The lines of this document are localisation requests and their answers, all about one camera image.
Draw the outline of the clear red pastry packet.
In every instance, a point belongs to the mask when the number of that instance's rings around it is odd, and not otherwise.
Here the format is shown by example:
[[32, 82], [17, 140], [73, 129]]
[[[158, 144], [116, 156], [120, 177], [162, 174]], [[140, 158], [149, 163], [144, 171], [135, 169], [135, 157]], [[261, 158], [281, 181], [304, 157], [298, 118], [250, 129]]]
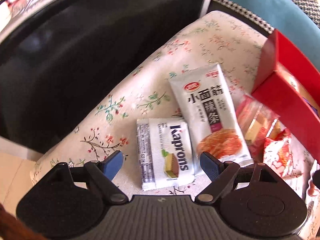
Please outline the clear red pastry packet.
[[279, 119], [267, 106], [244, 94], [236, 109], [236, 117], [252, 158], [261, 155], [265, 138], [268, 137]]

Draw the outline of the red cardboard box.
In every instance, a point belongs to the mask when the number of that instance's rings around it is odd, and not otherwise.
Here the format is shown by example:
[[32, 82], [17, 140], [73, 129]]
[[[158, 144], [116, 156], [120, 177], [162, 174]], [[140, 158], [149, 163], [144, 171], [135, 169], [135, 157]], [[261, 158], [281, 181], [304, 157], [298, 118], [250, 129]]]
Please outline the red cardboard box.
[[263, 45], [252, 96], [319, 160], [319, 71], [278, 30]]

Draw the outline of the teal houndstooth-trimmed sofa cover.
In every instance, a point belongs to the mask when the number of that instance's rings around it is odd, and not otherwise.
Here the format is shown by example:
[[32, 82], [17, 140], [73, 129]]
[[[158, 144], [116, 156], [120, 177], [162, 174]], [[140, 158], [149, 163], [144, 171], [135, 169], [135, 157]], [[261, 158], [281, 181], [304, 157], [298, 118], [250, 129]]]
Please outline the teal houndstooth-trimmed sofa cover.
[[319, 27], [291, 0], [227, 0], [247, 9], [288, 38], [319, 39]]

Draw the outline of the white Kaprons wafer packet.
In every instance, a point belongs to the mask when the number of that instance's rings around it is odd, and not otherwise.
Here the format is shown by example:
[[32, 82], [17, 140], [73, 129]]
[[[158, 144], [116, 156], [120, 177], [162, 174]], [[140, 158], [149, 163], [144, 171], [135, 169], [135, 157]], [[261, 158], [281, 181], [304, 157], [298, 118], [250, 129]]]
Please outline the white Kaprons wafer packet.
[[183, 118], [138, 119], [137, 144], [143, 191], [194, 181], [191, 141]]

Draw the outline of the white sausage snack packet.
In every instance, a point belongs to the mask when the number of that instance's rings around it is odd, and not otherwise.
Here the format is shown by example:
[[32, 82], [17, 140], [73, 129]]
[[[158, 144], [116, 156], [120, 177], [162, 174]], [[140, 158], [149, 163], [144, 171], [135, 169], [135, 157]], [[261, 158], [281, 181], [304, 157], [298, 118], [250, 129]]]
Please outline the white sausage snack packet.
[[314, 179], [315, 173], [319, 170], [319, 164], [315, 160], [310, 170], [310, 179], [308, 180], [308, 187], [306, 190], [306, 204], [313, 202], [314, 206], [319, 204], [319, 188], [317, 187]]

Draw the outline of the black glossy side table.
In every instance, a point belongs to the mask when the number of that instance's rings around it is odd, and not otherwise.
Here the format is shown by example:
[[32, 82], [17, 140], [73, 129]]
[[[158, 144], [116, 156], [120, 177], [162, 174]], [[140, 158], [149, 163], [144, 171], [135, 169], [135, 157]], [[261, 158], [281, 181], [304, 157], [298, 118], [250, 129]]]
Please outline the black glossy side table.
[[44, 153], [203, 0], [56, 0], [1, 43], [1, 136]]

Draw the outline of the white spicy gluten snack packet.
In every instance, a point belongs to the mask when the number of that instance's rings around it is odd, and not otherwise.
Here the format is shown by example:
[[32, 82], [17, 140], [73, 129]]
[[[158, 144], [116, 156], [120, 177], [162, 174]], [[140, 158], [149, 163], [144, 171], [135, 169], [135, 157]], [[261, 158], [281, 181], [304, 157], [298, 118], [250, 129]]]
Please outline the white spicy gluten snack packet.
[[241, 167], [253, 163], [218, 63], [173, 77], [169, 83], [188, 124], [196, 176], [204, 173], [200, 167], [203, 152]]

